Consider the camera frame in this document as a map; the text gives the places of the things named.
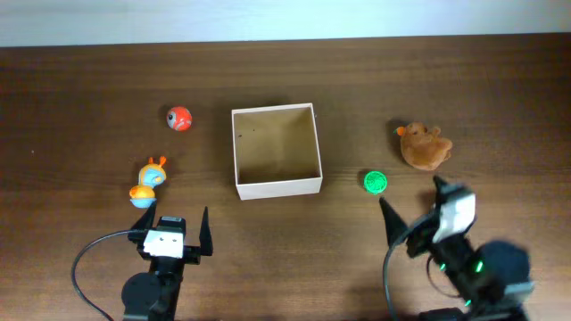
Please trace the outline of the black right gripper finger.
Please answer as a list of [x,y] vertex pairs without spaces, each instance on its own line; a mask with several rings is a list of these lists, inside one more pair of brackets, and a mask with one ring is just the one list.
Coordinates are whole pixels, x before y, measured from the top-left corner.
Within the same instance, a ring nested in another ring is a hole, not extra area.
[[445,198],[448,189],[448,183],[439,176],[433,176],[433,181],[435,185],[435,199],[441,201]]
[[407,224],[384,197],[379,198],[379,205],[385,220],[388,245],[400,244],[401,237],[408,231]]

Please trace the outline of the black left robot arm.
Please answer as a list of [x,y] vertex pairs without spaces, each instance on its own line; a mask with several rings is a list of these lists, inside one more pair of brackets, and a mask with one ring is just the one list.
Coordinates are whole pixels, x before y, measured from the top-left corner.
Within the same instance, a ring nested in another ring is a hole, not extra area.
[[123,319],[133,321],[173,320],[187,265],[198,265],[213,254],[209,211],[202,216],[199,244],[186,245],[186,221],[160,217],[154,223],[156,203],[132,226],[128,239],[137,246],[149,270],[129,278],[121,292]]

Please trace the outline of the brown plush toy animal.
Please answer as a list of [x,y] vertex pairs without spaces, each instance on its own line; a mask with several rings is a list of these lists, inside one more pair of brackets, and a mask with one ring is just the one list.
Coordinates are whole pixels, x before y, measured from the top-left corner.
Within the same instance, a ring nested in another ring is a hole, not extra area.
[[394,132],[400,137],[403,159],[415,169],[434,171],[451,157],[453,143],[441,136],[439,127],[429,128],[415,121]]

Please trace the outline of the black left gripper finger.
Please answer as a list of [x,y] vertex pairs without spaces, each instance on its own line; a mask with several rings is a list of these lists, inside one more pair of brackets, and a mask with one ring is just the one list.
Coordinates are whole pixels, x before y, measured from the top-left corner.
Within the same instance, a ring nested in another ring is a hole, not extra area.
[[142,217],[132,226],[133,230],[148,230],[153,227],[156,201],[153,201]]
[[203,211],[200,234],[199,234],[199,242],[200,242],[201,255],[212,256],[213,241],[212,241],[211,229],[209,223],[209,209],[207,207],[205,207]]

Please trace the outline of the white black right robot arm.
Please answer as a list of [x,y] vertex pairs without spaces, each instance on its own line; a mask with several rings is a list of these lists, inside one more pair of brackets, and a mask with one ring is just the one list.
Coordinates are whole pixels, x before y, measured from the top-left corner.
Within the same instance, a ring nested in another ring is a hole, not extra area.
[[476,194],[438,176],[433,181],[434,205],[411,225],[385,198],[379,199],[389,246],[382,282],[391,318],[399,317],[389,290],[389,263],[395,249],[404,244],[412,259],[429,255],[427,262],[439,266],[468,309],[423,311],[420,320],[527,320],[524,302],[534,290],[527,250],[502,240],[474,249],[467,233],[476,222]]

